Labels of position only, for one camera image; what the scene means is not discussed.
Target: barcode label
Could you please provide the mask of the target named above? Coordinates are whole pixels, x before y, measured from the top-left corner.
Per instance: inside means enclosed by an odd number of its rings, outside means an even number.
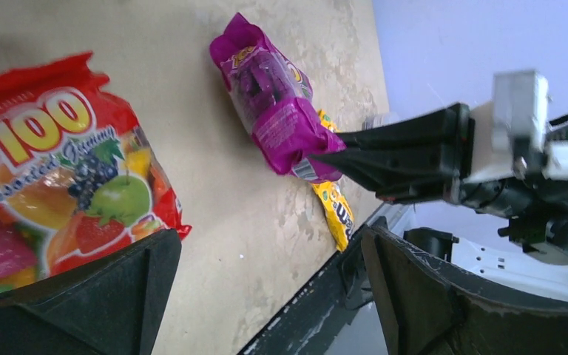
[[[304,158],[296,166],[293,166],[293,174],[295,174],[295,176],[297,176],[298,178],[307,181],[313,181],[319,179],[317,173],[314,171],[314,168],[312,167],[310,161],[308,161],[307,158]]]

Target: assorted fruit candy bag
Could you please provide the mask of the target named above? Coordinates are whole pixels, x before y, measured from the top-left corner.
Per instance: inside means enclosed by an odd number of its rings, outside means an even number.
[[[319,110],[319,117],[325,128],[335,133],[339,131],[322,109]],[[328,229],[330,229],[330,233],[337,243],[337,250],[344,251],[354,234],[354,214],[351,213],[349,203],[336,182],[313,183],[312,189],[321,200]]]
[[[182,210],[92,53],[0,75],[0,292],[97,260]]]
[[[256,25],[237,13],[210,44],[210,56],[252,140],[279,175],[312,183],[342,174],[312,154],[338,152],[342,140],[321,126],[310,100],[308,77],[299,71]]]

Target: white wall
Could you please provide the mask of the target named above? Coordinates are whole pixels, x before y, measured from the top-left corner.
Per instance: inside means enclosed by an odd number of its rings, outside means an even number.
[[[410,118],[491,96],[493,73],[535,68],[550,82],[550,118],[568,113],[568,0],[374,0],[391,110]],[[503,220],[431,203],[420,225],[517,250]]]

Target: red candy bag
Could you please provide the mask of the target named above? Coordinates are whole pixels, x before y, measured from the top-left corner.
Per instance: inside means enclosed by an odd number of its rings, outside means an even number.
[[[191,229],[132,108],[101,91],[109,78],[89,70],[91,56],[0,75],[0,238],[16,241],[0,240],[0,285]]]

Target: yellow candy bag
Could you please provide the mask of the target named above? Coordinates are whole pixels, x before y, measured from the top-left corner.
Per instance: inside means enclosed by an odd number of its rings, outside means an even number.
[[[319,117],[325,128],[332,132],[339,131],[322,109],[319,110]],[[345,196],[342,195],[338,184],[331,181],[313,183],[312,189],[321,200],[325,210],[325,219],[328,221],[328,228],[334,241],[337,242],[337,250],[344,251],[354,233],[354,214],[351,213]]]

